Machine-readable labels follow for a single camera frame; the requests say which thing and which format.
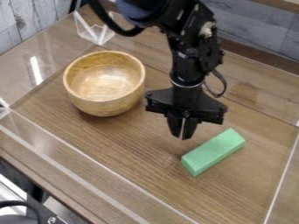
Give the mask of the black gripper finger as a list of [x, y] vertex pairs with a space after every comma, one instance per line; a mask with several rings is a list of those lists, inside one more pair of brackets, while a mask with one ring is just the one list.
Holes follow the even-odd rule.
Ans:
[[181, 128], [183, 128], [183, 119], [173, 114], [167, 115], [167, 123], [169, 131], [175, 137], [180, 137]]
[[193, 132], [197, 128], [199, 120], [196, 118], [187, 118], [183, 125], [183, 133], [181, 133], [181, 139], [187, 140], [192, 138]]

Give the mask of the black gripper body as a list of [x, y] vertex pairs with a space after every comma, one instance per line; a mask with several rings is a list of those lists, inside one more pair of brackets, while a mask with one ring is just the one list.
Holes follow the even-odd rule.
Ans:
[[171, 125], [181, 125], [183, 120], [191, 119], [196, 123], [224, 122], [228, 108], [204, 93], [201, 84], [183, 86], [172, 82], [171, 87], [149, 90], [144, 97], [145, 109], [163, 114]]

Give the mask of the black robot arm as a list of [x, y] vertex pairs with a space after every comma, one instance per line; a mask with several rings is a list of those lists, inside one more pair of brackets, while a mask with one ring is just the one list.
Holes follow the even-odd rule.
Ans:
[[145, 93], [145, 109], [164, 115], [175, 137], [189, 139], [200, 123], [221, 124], [224, 95], [207, 85], [207, 76], [223, 75], [217, 22], [201, 0], [116, 0], [123, 17], [140, 28], [157, 27], [172, 54], [172, 86]]

